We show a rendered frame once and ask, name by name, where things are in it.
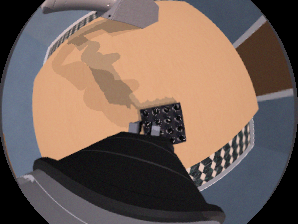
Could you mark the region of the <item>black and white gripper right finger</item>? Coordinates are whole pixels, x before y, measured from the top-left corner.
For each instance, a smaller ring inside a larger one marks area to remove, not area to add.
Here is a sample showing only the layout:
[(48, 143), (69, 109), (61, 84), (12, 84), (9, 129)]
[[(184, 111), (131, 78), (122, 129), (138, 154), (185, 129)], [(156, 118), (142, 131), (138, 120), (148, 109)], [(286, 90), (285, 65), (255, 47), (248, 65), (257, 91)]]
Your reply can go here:
[(160, 126), (157, 126), (155, 122), (151, 122), (150, 135), (159, 136)]

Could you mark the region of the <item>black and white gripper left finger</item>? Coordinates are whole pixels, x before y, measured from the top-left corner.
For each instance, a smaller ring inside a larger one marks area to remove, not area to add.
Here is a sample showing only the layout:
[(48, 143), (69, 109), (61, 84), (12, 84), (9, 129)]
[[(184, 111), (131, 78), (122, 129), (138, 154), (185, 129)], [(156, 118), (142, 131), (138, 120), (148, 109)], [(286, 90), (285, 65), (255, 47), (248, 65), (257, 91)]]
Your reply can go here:
[(142, 122), (143, 121), (141, 121), (141, 120), (139, 120), (139, 121), (136, 121), (136, 122), (130, 122), (129, 123), (129, 130), (128, 130), (128, 132), (130, 132), (130, 133), (137, 133), (137, 131), (138, 131), (138, 133), (140, 134), (141, 133), (141, 131), (142, 131)]

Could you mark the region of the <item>black knob box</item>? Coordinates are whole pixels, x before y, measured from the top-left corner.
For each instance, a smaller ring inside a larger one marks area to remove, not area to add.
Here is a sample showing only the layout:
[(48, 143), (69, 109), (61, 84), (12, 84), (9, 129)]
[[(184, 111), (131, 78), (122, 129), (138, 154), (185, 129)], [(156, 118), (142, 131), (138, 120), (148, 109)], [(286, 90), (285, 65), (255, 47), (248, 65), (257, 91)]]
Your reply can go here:
[(180, 102), (141, 109), (140, 114), (144, 134), (150, 135), (151, 122), (155, 122), (160, 126), (160, 136), (169, 138), (173, 145), (186, 142)]

